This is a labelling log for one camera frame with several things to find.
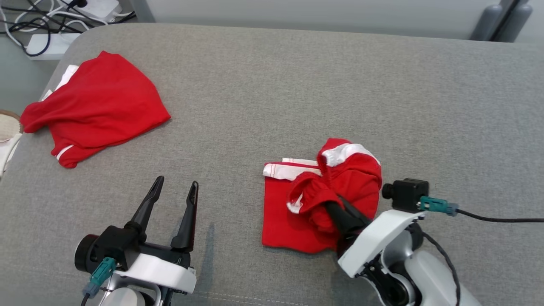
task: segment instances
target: white trim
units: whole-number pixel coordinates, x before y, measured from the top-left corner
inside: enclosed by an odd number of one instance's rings
[[[269,163],[264,165],[263,175],[278,180],[293,181],[303,172],[313,172],[321,175],[321,171],[315,168],[299,167],[295,165]]]
[[[62,149],[59,154],[57,154],[56,158],[57,158],[57,161],[60,160],[60,157],[64,154],[64,152],[68,151],[69,148],[73,147],[73,144],[65,147],[64,149]]]
[[[64,71],[64,74],[62,76],[62,78],[60,79],[60,82],[59,84],[57,85],[57,87],[55,88],[55,90],[59,89],[60,87],[66,85],[66,83],[68,83],[68,81],[72,78],[73,74],[76,73],[77,69],[79,68],[79,66],[77,65],[69,65],[68,68],[66,68],[66,71]],[[47,97],[49,97],[53,92],[49,89],[43,98],[41,98],[40,101],[43,101],[45,99],[47,99]]]
[[[300,194],[298,200],[295,201],[295,203],[287,202],[287,208],[290,212],[298,214],[300,212],[300,209],[302,208],[302,203],[300,200],[302,199],[302,193]]]
[[[311,160],[301,160],[298,158],[282,158],[282,162],[284,163],[297,163],[297,164],[306,164],[308,166],[317,166],[317,161],[311,161]]]
[[[327,159],[327,166],[335,167],[342,164],[348,159],[348,157],[356,153],[372,156],[372,158],[375,159],[379,165],[381,165],[380,161],[374,155],[372,155],[370,151],[358,143],[344,143],[336,148],[323,151],[321,155]]]

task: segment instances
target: white cable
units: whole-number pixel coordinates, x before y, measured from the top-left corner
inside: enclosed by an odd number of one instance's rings
[[[72,20],[70,22],[67,22],[64,24],[64,26],[62,27],[62,29],[64,29],[66,26],[69,26],[71,25],[72,23],[81,23],[81,25],[86,29],[86,30],[90,30],[89,27],[87,26],[87,24],[85,24],[85,22],[81,21],[81,20]]]
[[[2,20],[3,21],[7,21],[8,19],[5,17],[5,14],[4,14],[4,10],[2,9],[2,0],[0,0],[0,15],[2,15]],[[23,45],[18,42],[15,37],[13,37],[13,35],[11,34],[11,32],[9,32],[9,27],[8,27],[8,24],[5,23],[5,22],[2,22],[4,24],[4,27],[5,27],[5,33],[7,34],[7,36],[9,38],[11,38],[11,40],[17,44],[17,46],[19,47],[22,47]]]
[[[49,16],[49,17],[52,17],[54,15],[66,15],[66,16],[73,16],[73,17],[78,17],[78,18],[91,19],[91,20],[94,20],[94,21],[97,21],[97,22],[102,22],[106,26],[109,25],[109,23],[107,23],[106,21],[103,21],[103,20],[98,19],[98,18],[85,17],[85,16],[80,15],[80,14],[68,13],[68,12],[65,12],[65,11],[55,11],[55,12],[51,12],[51,13],[47,14],[47,16]]]
[[[43,1],[43,0],[36,0],[36,2],[34,2],[34,5],[38,5],[38,3],[42,2],[42,1]],[[52,11],[54,7],[55,7],[55,1],[54,1],[54,0],[51,0],[51,7],[49,8],[49,11]],[[34,9],[33,6],[29,7],[27,10],[32,10],[32,9]],[[23,12],[21,15],[17,16],[17,18],[15,19],[14,22],[15,22],[15,23],[19,23],[19,20],[20,20],[21,18],[23,18],[23,16],[25,16],[27,13],[28,13],[28,12]],[[35,29],[35,28],[30,29],[30,30],[29,30],[29,29],[26,29],[26,30],[25,30],[25,29],[21,29],[20,31],[21,31],[21,32],[32,32],[32,31],[35,31],[35,30],[37,30],[37,29]]]
[[[126,14],[115,14],[115,17],[126,17],[126,16],[128,16],[130,14],[132,14],[132,12],[126,13]]]
[[[50,11],[49,13],[47,13],[46,15],[49,16],[49,14],[51,14],[51,13],[56,13],[57,11],[60,11],[60,10],[62,10],[62,9],[63,9],[63,7],[56,8],[56,9],[54,9],[54,10],[51,10],[51,11]],[[43,24],[45,24],[48,20],[49,20],[49,18],[47,18],[47,17],[44,16],[44,17],[41,18],[40,21],[41,21],[41,24],[43,25]],[[32,29],[21,29],[21,30],[19,30],[19,31],[20,31],[20,32],[33,32],[33,31],[36,31],[36,30],[37,30],[37,28],[32,28]]]
[[[86,30],[89,30],[89,27],[85,24],[85,22],[81,21],[81,20],[72,20],[70,22],[67,22],[66,24],[64,24],[64,27],[65,26],[69,26],[71,25],[72,23],[80,23]],[[63,36],[63,33],[61,32],[61,30],[64,28],[62,27],[60,30],[59,30],[59,36],[60,38],[62,38],[64,41],[68,42],[69,44],[71,44],[75,39],[68,39],[66,37]]]

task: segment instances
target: folded red fabric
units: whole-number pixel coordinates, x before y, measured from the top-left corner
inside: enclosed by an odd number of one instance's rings
[[[153,83],[119,54],[102,51],[68,83],[21,115],[25,133],[48,126],[51,155],[66,168],[170,119]]]
[[[381,165],[362,145],[345,139],[329,138],[315,167],[273,163],[263,174],[267,176],[262,234],[266,246],[311,254],[335,250],[339,233],[323,202],[335,201],[343,207],[340,195],[370,219],[378,208]]]

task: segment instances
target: gray sofa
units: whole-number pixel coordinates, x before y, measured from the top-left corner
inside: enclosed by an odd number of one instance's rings
[[[72,170],[50,155],[46,128],[23,135],[0,183],[0,297],[9,305],[79,305],[88,280],[73,264],[79,241],[122,226],[158,175],[165,184],[147,234],[159,244],[200,183],[197,287],[172,305],[379,305],[332,252],[261,245],[264,163],[314,159],[327,137],[362,143],[384,182],[428,180],[431,195],[482,215],[544,216],[542,46],[118,25],[78,38],[46,90],[102,50],[145,73],[172,119]],[[544,225],[438,213],[421,225],[482,305],[544,301]]]

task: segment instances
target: power adapter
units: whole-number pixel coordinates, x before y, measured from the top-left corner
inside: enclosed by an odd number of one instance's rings
[[[117,14],[123,10],[117,0],[86,0],[86,5],[74,8],[86,16],[106,22],[115,21]]]
[[[70,44],[81,34],[66,33],[66,34],[51,34],[51,41],[47,50],[38,56],[28,57],[32,60],[59,60],[63,57]],[[47,34],[34,34],[30,38],[27,46],[27,52],[36,54],[42,51],[47,45]]]

